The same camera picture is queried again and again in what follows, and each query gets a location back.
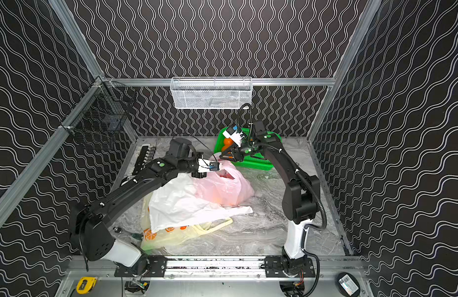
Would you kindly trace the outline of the white plastic bag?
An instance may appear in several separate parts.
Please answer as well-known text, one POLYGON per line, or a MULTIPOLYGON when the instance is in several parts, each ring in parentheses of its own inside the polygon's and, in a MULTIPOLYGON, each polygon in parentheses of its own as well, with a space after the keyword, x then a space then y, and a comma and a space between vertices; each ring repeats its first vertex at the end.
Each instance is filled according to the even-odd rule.
POLYGON ((147 203, 151 230, 158 232, 166 228, 200 225, 253 213, 250 206, 223 207, 199 198, 196 193, 194 178, 188 174, 180 174, 152 192, 147 203))

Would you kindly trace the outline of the pink plastic bag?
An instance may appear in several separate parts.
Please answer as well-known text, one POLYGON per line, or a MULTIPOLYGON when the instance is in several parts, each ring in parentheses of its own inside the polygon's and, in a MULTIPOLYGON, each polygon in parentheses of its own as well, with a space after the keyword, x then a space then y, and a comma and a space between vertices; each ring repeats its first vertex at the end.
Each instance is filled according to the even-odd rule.
POLYGON ((236 207, 254 196, 251 183, 232 162, 218 162, 219 171, 209 172, 205 178, 194 179, 197 198, 225 207, 236 207))

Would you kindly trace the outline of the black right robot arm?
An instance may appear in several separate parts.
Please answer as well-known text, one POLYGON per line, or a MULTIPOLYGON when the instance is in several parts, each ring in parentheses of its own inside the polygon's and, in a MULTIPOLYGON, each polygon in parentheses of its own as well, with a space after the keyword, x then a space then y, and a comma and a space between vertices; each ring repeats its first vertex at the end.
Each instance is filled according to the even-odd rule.
POLYGON ((262 121, 256 121, 250 116, 249 131, 243 131, 241 118, 244 109, 252 114, 251 104, 245 103, 240 107, 235 126, 228 127, 224 132, 224 137, 232 139, 234 144, 225 148, 221 157, 240 163, 246 157, 267 160, 282 178, 285 185, 282 210, 289 224, 280 263, 287 276, 299 276, 304 268, 311 267, 310 258, 318 258, 306 249, 308 231, 324 231, 327 228, 320 180, 300 168, 286 151, 281 139, 276 134, 269 133, 262 121))

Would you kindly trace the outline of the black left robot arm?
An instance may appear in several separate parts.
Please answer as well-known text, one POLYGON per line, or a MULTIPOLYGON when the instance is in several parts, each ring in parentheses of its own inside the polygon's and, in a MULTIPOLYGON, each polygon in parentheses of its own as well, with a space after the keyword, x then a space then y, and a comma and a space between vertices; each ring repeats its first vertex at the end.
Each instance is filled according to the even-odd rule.
POLYGON ((82 253, 86 264, 105 259, 126 267, 133 275, 142 275, 149 268, 148 257, 141 248, 116 239, 108 227, 139 200, 178 175, 189 173, 205 178, 207 173, 218 170, 218 162, 205 159, 191 141, 173 139, 162 158, 147 163, 130 181, 104 198, 74 205, 69 218, 69 240, 82 253))

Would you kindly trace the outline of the orange top centre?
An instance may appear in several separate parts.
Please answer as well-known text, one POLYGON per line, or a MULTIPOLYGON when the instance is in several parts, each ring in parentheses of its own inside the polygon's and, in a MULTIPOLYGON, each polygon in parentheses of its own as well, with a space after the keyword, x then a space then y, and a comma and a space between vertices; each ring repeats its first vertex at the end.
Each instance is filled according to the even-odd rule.
POLYGON ((231 146, 233 144, 233 140, 230 138, 225 138, 224 139, 224 147, 226 146, 231 146))

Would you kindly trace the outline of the yellow bag with orange print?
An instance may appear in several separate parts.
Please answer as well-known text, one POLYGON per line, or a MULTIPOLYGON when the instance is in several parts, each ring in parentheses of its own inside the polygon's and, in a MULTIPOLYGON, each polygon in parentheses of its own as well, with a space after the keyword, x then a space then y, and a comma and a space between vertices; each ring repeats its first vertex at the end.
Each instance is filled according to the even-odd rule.
POLYGON ((229 218, 220 222, 166 228, 158 232, 153 232, 151 230, 149 218, 149 203, 151 201, 151 196, 152 195, 150 194, 144 198, 141 214, 141 228, 143 229, 143 232, 140 248, 144 251, 167 248, 169 246, 179 246, 188 240, 211 234, 233 223, 233 220, 229 218))

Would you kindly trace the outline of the yellow tape measure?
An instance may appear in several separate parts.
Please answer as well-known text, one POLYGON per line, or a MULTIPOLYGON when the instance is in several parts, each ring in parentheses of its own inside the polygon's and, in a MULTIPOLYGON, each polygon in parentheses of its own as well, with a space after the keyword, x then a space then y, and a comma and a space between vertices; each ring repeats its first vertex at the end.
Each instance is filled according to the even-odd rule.
POLYGON ((76 292, 79 295, 85 295, 91 292, 98 281, 97 277, 81 277, 76 286, 76 292))

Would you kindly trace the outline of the black round device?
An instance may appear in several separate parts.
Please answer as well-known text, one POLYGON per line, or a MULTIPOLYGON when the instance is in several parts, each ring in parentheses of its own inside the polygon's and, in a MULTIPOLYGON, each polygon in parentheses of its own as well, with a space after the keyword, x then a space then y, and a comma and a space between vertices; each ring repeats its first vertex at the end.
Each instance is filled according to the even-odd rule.
POLYGON ((350 273, 341 272, 336 278, 335 285, 344 297, 358 297, 361 293, 360 283, 350 273))

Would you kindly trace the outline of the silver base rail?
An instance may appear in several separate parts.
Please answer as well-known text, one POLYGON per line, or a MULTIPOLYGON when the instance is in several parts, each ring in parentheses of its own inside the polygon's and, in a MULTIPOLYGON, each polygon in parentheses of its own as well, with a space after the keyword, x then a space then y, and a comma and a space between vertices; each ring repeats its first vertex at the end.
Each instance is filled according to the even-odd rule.
POLYGON ((122 257, 116 263, 116 277, 161 280, 255 280, 285 281, 314 278, 312 260, 306 256, 289 259, 275 256, 148 256, 135 260, 122 257))

